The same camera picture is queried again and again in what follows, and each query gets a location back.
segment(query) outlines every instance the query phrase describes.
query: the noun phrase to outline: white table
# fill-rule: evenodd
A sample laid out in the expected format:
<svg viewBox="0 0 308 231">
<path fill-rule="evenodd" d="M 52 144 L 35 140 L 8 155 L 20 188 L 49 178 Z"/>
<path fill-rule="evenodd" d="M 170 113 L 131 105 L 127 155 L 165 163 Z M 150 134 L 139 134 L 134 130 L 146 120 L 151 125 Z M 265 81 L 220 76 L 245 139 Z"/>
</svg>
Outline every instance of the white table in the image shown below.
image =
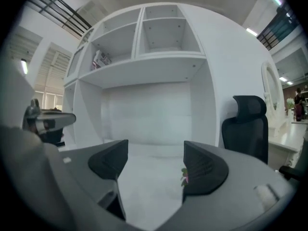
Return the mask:
<svg viewBox="0 0 308 231">
<path fill-rule="evenodd" d="M 300 156 L 306 124 L 288 124 L 278 136 L 269 137 L 269 166 L 279 169 L 283 165 L 294 167 Z"/>
</svg>

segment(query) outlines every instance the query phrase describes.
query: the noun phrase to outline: person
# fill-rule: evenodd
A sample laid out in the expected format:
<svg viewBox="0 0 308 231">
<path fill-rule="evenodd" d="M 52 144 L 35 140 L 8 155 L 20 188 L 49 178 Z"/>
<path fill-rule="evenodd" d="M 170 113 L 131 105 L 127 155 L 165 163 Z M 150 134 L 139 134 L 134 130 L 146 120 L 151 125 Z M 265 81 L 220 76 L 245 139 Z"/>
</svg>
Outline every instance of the person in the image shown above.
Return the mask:
<svg viewBox="0 0 308 231">
<path fill-rule="evenodd" d="M 296 114 L 296 120 L 300 121 L 305 114 L 304 105 L 306 105 L 306 100 L 299 87 L 296 89 L 296 92 L 297 95 L 294 98 L 294 111 Z"/>
</svg>

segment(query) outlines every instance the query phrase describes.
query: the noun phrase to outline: chair headrest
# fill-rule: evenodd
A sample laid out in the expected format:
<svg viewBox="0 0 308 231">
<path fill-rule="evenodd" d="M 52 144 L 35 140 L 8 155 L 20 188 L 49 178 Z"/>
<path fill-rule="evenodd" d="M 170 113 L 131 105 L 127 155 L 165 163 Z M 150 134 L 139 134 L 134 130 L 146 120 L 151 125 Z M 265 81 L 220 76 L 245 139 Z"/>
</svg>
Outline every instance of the chair headrest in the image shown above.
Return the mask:
<svg viewBox="0 0 308 231">
<path fill-rule="evenodd" d="M 257 96 L 233 96 L 238 105 L 237 122 L 248 122 L 265 115 L 266 104 Z"/>
</svg>

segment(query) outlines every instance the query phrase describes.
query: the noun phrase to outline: railing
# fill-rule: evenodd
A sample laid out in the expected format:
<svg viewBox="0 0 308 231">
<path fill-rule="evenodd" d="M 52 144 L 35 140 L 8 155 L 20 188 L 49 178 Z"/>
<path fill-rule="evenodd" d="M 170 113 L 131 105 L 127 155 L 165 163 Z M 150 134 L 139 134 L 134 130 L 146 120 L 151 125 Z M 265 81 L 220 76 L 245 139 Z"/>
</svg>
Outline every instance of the railing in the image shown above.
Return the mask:
<svg viewBox="0 0 308 231">
<path fill-rule="evenodd" d="M 288 36 L 299 22 L 288 4 L 277 9 L 276 16 L 267 27 L 257 36 L 257 39 L 268 49 L 272 49 Z"/>
<path fill-rule="evenodd" d="M 77 38 L 81 38 L 91 28 L 91 25 L 63 0 L 28 0 L 27 4 Z"/>
</svg>

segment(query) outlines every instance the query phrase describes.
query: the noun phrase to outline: chair backrest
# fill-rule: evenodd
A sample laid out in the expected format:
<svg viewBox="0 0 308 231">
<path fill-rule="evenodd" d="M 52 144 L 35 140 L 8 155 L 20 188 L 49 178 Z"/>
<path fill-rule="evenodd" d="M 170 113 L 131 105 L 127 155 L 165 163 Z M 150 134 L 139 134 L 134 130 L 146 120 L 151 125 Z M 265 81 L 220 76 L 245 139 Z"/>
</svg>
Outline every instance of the chair backrest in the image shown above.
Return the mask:
<svg viewBox="0 0 308 231">
<path fill-rule="evenodd" d="M 222 123 L 225 148 L 254 156 L 268 163 L 269 126 L 266 104 L 257 96 L 233 96 L 238 105 L 236 117 Z"/>
</svg>

